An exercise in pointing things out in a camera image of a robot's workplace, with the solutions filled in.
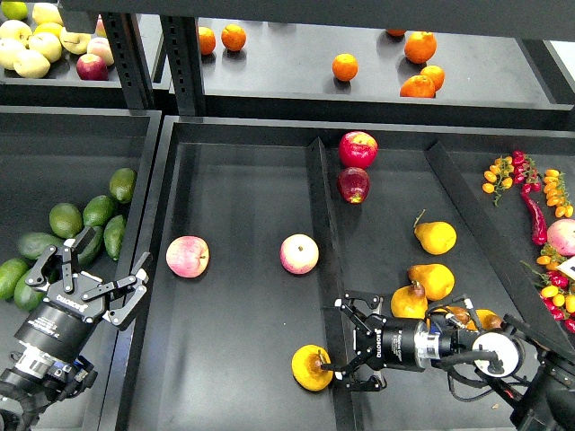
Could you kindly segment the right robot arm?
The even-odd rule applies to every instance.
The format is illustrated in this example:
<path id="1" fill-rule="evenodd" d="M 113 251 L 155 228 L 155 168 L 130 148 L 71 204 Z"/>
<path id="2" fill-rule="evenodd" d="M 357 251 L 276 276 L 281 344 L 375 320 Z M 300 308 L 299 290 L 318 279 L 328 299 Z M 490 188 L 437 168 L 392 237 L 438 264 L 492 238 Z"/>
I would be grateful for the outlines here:
<path id="1" fill-rule="evenodd" d="M 353 324 L 356 353 L 346 365 L 318 365 L 350 391 L 381 391 L 382 377 L 358 381 L 354 373 L 367 365 L 422 372 L 428 366 L 443 370 L 450 383 L 489 388 L 512 408 L 518 430 L 574 428 L 574 353 L 527 323 L 507 314 L 498 328 L 483 327 L 466 296 L 460 297 L 475 327 L 456 317 L 445 305 L 421 318 L 381 313 L 379 295 L 348 291 L 334 303 Z"/>

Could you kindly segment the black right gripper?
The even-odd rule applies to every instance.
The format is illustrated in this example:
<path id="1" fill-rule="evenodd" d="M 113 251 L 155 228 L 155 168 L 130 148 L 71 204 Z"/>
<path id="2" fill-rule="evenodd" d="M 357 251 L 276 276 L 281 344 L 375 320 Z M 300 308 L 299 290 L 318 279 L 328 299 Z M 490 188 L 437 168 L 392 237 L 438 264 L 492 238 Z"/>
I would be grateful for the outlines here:
<path id="1" fill-rule="evenodd" d="M 416 347 L 416 337 L 426 331 L 424 322 L 363 313 L 364 308 L 371 312 L 379 311 L 382 302 L 381 295 L 346 290 L 333 303 L 355 325 L 353 348 L 359 353 L 342 366 L 327 363 L 321 358 L 320 368 L 332 372 L 347 391 L 382 391 L 387 387 L 386 379 L 378 374 L 359 380 L 356 372 L 362 365 L 374 371 L 384 368 L 411 372 L 424 370 L 424 361 Z"/>

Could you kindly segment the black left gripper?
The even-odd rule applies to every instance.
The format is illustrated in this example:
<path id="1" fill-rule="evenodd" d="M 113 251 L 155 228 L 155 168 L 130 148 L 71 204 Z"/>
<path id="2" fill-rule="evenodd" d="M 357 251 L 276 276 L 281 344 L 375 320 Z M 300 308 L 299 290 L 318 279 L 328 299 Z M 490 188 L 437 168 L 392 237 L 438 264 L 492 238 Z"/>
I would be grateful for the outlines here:
<path id="1" fill-rule="evenodd" d="M 86 269 L 78 265 L 75 247 L 80 246 L 80 240 L 75 238 L 64 240 L 59 247 L 49 245 L 34 260 L 26 284 L 45 291 L 65 269 Z M 108 283 L 83 271 L 73 276 L 71 293 L 65 291 L 62 280 L 57 281 L 17 330 L 16 339 L 61 362 L 72 363 L 101 320 L 118 330 L 125 330 L 135 320 L 149 296 L 146 270 L 151 261 L 152 254 L 144 252 L 126 277 Z"/>

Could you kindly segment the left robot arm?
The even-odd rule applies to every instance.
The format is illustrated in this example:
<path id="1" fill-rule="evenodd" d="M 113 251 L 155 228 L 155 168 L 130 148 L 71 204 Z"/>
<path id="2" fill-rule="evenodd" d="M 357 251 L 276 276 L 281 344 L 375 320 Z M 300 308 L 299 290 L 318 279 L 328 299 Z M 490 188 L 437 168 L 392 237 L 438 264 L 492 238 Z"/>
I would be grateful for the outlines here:
<path id="1" fill-rule="evenodd" d="M 81 354 L 87 341 L 101 321 L 125 330 L 148 297 L 148 251 L 118 280 L 104 282 L 80 269 L 78 255 L 94 236 L 86 227 L 61 245 L 47 246 L 26 280 L 44 297 L 16 331 L 23 350 L 1 375 L 2 397 L 22 408 L 17 430 L 29 429 L 47 407 L 93 386 L 98 374 Z"/>

